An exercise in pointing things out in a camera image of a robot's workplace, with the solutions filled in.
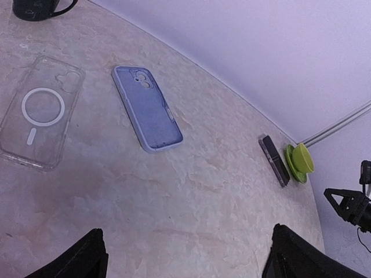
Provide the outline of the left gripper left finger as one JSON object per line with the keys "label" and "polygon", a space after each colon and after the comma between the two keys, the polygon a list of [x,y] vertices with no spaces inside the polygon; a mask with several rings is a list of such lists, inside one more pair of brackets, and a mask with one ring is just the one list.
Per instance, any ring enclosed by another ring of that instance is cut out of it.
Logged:
{"label": "left gripper left finger", "polygon": [[55,260],[29,274],[26,278],[105,278],[108,258],[103,230],[94,228]]}

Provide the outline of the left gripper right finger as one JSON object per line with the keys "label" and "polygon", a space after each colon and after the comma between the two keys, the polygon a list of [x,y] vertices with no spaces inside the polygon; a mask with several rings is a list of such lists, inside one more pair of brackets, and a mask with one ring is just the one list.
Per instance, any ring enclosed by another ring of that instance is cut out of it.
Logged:
{"label": "left gripper right finger", "polygon": [[363,277],[338,263],[286,225],[276,224],[263,277]]}

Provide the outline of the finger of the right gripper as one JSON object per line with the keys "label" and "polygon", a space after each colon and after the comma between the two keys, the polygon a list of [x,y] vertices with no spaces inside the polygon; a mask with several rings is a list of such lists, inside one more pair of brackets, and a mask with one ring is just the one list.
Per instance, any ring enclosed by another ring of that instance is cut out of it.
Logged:
{"label": "finger of the right gripper", "polygon": [[327,188],[324,195],[338,216],[345,222],[349,222],[351,198],[363,194],[362,191],[353,191],[348,189]]}

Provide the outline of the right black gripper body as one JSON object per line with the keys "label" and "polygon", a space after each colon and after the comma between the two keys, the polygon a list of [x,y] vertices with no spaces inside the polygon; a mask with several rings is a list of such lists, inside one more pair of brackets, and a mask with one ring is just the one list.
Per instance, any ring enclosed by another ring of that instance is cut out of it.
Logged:
{"label": "right black gripper body", "polygon": [[349,220],[362,232],[370,232],[370,199],[366,195],[351,198]]}

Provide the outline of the purple-edged black-screen phone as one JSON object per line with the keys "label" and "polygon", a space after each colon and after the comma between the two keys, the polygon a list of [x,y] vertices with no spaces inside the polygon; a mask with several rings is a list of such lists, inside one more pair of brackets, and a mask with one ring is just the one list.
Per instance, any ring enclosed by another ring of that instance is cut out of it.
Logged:
{"label": "purple-edged black-screen phone", "polygon": [[270,163],[281,187],[286,187],[290,181],[288,170],[270,136],[259,137],[259,145]]}

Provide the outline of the clear case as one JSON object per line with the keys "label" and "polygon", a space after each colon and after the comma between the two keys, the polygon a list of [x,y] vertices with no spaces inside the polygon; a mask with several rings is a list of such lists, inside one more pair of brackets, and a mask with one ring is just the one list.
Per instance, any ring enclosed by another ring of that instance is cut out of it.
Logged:
{"label": "clear case", "polygon": [[18,86],[1,122],[1,157],[42,171],[59,163],[81,92],[82,68],[39,56]]}

